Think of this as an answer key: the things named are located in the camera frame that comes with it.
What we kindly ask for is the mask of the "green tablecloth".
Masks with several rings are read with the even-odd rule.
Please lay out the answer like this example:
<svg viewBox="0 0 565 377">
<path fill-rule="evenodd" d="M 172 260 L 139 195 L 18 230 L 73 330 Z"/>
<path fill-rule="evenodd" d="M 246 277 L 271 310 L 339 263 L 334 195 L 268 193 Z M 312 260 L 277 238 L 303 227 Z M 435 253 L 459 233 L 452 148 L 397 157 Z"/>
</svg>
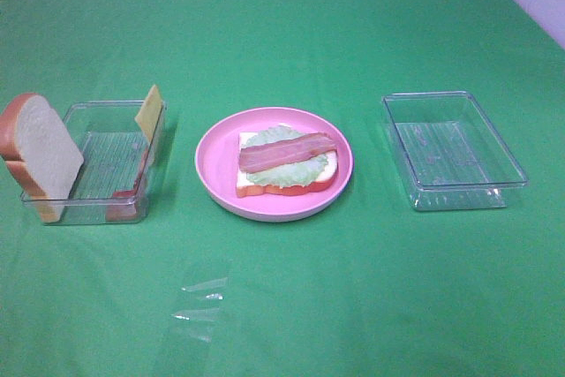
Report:
<svg viewBox="0 0 565 377">
<path fill-rule="evenodd" d="M 168 104 L 147 218 L 44 226 L 1 175 L 4 376 L 561 376 L 564 53 L 511 0 L 1 0 L 1 100 Z M 419 213 L 381 123 L 398 92 L 471 92 L 529 184 Z M 325 211 L 233 215 L 193 155 L 243 109 L 310 110 L 355 170 Z M 210 343 L 180 289 L 227 277 Z"/>
</svg>

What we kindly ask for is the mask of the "green toy lettuce leaf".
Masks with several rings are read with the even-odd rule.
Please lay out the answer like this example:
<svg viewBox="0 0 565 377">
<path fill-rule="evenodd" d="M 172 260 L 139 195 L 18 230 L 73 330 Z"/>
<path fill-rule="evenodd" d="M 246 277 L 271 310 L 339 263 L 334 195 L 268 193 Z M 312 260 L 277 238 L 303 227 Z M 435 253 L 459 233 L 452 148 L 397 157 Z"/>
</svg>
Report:
<svg viewBox="0 0 565 377">
<path fill-rule="evenodd" d="M 239 149 L 260 146 L 285 139 L 296 139 L 303 136 L 286 124 L 279 124 L 259 132 L 239 133 Z M 237 171 L 237 188 L 258 185 L 272 185 L 274 188 L 290 188 L 298 185 L 306 187 L 312 183 L 326 183 L 335 175 L 338 168 L 335 150 L 314 156 L 306 161 L 293 162 L 277 166 L 269 170 L 255 173 Z"/>
</svg>

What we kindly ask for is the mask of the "clear plastic tray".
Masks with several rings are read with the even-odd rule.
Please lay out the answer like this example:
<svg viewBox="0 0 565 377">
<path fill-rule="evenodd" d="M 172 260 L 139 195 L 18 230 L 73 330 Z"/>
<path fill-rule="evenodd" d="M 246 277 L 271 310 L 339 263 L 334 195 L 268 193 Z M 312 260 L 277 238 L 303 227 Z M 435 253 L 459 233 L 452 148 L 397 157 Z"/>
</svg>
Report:
<svg viewBox="0 0 565 377">
<path fill-rule="evenodd" d="M 63 122 L 80 149 L 84 162 L 69 197 L 54 202 L 64 206 L 56 225 L 129 223 L 106 222 L 106 207 L 118 203 L 118 200 L 112 199 L 113 192 L 132 188 L 146 148 L 148 209 L 150 180 L 154 176 L 155 165 L 160 161 L 167 106 L 162 106 L 153 140 L 148 144 L 134 120 L 142 103 L 142 100 L 79 102 L 67 110 Z M 21 193 L 20 199 L 23 205 L 37 211 L 36 202 L 25 192 Z"/>
<path fill-rule="evenodd" d="M 389 149 L 413 209 L 503 208 L 528 185 L 471 93 L 388 94 L 381 102 Z"/>
</svg>

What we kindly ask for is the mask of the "left clear plastic tray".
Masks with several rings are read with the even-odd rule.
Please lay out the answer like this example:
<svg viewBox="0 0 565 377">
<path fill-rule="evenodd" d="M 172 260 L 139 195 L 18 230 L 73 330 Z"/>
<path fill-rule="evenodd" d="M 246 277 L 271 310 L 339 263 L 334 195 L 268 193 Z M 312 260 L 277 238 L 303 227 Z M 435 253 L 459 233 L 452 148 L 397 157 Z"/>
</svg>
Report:
<svg viewBox="0 0 565 377">
<path fill-rule="evenodd" d="M 79 102 L 67 110 L 63 122 L 80 149 L 84 162 L 69 197 L 54 202 L 64 206 L 56 225 L 129 223 L 106 222 L 106 207 L 118 203 L 118 200 L 112 199 L 113 192 L 132 188 L 146 148 L 148 209 L 150 180 L 154 176 L 155 165 L 160 161 L 167 106 L 162 106 L 153 140 L 148 144 L 134 120 L 142 103 L 142 100 Z M 36 202 L 25 192 L 21 193 L 20 199 L 23 205 L 37 211 Z"/>
</svg>

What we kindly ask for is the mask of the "toy bread slice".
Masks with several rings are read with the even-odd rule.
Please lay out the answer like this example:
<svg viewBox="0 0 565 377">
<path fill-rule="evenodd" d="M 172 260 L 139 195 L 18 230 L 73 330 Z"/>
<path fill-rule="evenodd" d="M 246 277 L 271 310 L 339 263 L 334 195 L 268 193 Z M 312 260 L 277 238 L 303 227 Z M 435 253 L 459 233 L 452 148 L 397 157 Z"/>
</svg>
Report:
<svg viewBox="0 0 565 377">
<path fill-rule="evenodd" d="M 262 194 L 276 194 L 276 195 L 284 195 L 284 196 L 297 196 L 303 195 L 309 192 L 320 192 L 329 188 L 332 185 L 333 181 L 335 180 L 335 175 L 331 178 L 329 182 L 326 183 L 312 183 L 306 187 L 300 187 L 298 185 L 292 186 L 290 188 L 274 188 L 272 185 L 267 185 L 263 187 L 259 187 L 258 185 L 252 185 L 249 187 L 237 188 L 236 184 L 236 194 L 239 198 L 243 198 L 246 196 L 256 196 Z"/>
<path fill-rule="evenodd" d="M 84 159 L 57 112 L 39 94 L 13 98 L 1 114 L 1 156 L 36 202 L 43 222 L 57 222 Z"/>
</svg>

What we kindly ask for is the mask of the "right clear plastic tray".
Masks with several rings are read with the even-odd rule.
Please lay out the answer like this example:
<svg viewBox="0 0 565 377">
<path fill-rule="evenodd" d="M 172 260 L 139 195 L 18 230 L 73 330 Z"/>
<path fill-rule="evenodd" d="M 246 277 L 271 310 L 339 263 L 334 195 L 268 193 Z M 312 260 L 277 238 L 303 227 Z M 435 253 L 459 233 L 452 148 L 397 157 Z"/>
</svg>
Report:
<svg viewBox="0 0 565 377">
<path fill-rule="evenodd" d="M 413 209 L 503 208 L 528 185 L 471 93 L 388 94 L 381 102 L 389 149 Z"/>
</svg>

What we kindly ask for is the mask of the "tray toy bacon strip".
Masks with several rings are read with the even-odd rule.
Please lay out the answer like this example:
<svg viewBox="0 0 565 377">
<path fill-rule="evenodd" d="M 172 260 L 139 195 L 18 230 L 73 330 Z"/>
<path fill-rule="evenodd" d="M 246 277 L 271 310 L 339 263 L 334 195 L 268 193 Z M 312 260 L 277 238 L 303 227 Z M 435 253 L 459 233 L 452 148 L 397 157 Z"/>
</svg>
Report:
<svg viewBox="0 0 565 377">
<path fill-rule="evenodd" d="M 336 143 L 326 133 L 307 133 L 295 139 L 242 147 L 238 165 L 243 172 L 256 173 L 285 164 L 307 161 L 333 150 L 336 150 Z"/>
<path fill-rule="evenodd" d="M 138 222 L 147 215 L 147 165 L 148 149 L 141 156 L 138 173 L 130 189 L 113 192 L 112 199 L 118 200 L 117 204 L 106 207 L 106 222 Z"/>
</svg>

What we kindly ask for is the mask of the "yellow toy cheese slice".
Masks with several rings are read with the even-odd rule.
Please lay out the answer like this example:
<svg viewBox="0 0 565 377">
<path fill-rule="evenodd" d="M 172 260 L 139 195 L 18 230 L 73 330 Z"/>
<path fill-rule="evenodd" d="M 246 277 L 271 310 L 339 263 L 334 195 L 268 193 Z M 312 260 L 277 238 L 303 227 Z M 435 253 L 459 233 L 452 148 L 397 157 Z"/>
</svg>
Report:
<svg viewBox="0 0 565 377">
<path fill-rule="evenodd" d="M 162 106 L 163 100 L 159 87 L 153 84 L 134 118 L 148 144 L 153 140 Z"/>
</svg>

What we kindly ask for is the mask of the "pink round plate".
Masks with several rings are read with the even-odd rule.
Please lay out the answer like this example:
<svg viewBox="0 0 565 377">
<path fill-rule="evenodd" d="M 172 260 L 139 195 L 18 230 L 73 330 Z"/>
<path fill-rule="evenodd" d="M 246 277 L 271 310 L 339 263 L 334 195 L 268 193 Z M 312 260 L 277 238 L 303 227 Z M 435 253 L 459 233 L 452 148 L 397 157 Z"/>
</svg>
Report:
<svg viewBox="0 0 565 377">
<path fill-rule="evenodd" d="M 257 132 L 280 123 L 300 132 L 325 132 L 336 142 L 338 167 L 334 181 L 320 192 L 239 198 L 236 195 L 239 133 Z M 216 203 L 236 215 L 262 222 L 290 222 L 319 213 L 341 195 L 354 169 L 349 141 L 337 127 L 312 112 L 288 107 L 247 109 L 225 117 L 204 134 L 194 161 L 200 181 Z"/>
</svg>

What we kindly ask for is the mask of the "clear plastic film piece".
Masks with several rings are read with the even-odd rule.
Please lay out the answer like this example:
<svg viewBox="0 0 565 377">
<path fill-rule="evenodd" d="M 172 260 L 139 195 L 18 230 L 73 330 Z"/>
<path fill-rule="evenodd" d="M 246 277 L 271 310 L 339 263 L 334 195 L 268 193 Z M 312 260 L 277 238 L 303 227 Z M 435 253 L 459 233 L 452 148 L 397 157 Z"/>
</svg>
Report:
<svg viewBox="0 0 565 377">
<path fill-rule="evenodd" d="M 192 340 L 210 343 L 221 317 L 228 278 L 221 277 L 181 287 L 173 312 L 173 332 Z"/>
</svg>

